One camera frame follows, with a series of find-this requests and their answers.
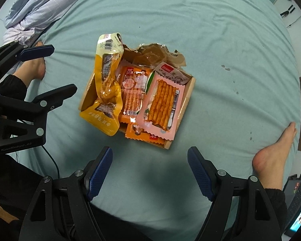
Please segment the bare foot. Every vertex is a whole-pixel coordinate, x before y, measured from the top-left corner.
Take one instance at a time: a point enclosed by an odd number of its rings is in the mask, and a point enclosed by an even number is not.
[[[42,42],[38,42],[35,46],[42,46]],[[28,88],[30,82],[34,79],[42,80],[46,74],[46,64],[44,58],[34,59],[24,62],[14,73]]]
[[[282,189],[285,161],[296,134],[295,122],[291,122],[276,143],[254,156],[252,165],[264,188]]]

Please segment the black pants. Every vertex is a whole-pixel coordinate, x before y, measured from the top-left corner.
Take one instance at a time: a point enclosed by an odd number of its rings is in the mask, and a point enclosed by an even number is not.
[[[3,96],[24,100],[26,86],[19,78],[9,75],[0,84],[0,93]],[[42,176],[17,163],[12,157],[0,155],[0,206],[22,220],[41,179]],[[265,191],[275,211],[281,232],[283,232],[287,214],[285,195],[278,189],[266,189]],[[97,207],[93,207],[92,210],[107,241],[151,241],[132,224],[111,216]]]
[[[14,75],[7,76],[0,84],[0,94],[6,97],[24,100],[26,92],[25,84]],[[41,179],[41,175],[17,163],[9,155],[0,155],[0,206],[19,218],[19,222],[11,224],[0,220],[1,240],[5,240],[2,238],[2,233],[7,234],[7,240],[18,240],[16,232],[21,228],[28,206]],[[91,207],[106,241],[151,241],[133,224],[116,218],[97,207]]]

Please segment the metal screw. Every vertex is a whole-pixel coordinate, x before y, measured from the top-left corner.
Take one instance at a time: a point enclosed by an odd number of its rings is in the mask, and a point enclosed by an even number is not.
[[[226,175],[225,170],[222,170],[222,169],[218,170],[217,173],[222,177]]]
[[[47,183],[47,182],[49,182],[49,181],[50,181],[50,179],[51,179],[51,177],[50,177],[50,176],[45,176],[45,177],[44,177],[44,182],[45,182],[45,183]]]
[[[75,176],[80,177],[84,172],[82,170],[76,170],[75,171]]]
[[[36,134],[37,134],[38,136],[42,136],[42,135],[44,134],[44,130],[43,130],[42,128],[37,128]]]
[[[250,177],[250,180],[252,180],[253,182],[257,182],[257,177],[252,176],[252,177]]]
[[[42,101],[40,102],[40,106],[41,106],[41,107],[47,106],[47,102],[46,102],[45,100],[42,100]]]

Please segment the laptop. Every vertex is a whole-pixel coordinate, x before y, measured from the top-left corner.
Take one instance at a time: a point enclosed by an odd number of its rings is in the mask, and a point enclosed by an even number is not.
[[[301,226],[301,176],[290,177],[284,186],[285,203],[288,214],[285,222],[285,234],[292,237]]]

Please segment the fitted sheet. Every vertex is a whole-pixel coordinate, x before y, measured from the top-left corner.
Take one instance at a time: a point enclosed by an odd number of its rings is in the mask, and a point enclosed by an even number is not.
[[[130,48],[166,44],[197,78],[169,150],[109,137],[79,117],[77,110],[94,68],[98,37],[120,32]],[[83,169],[110,146],[114,161],[92,203],[137,224],[154,241],[193,240],[210,207],[187,163],[197,146],[217,169],[235,177],[252,174],[252,159],[276,142],[291,121],[301,123],[299,77],[290,36],[269,0],[78,0],[40,37],[53,44],[43,81],[27,99],[74,83],[76,94],[48,114],[45,147],[62,177]],[[296,136],[285,165],[289,175]],[[19,152],[19,161],[56,178],[41,147]],[[230,227],[236,211],[232,204]]]

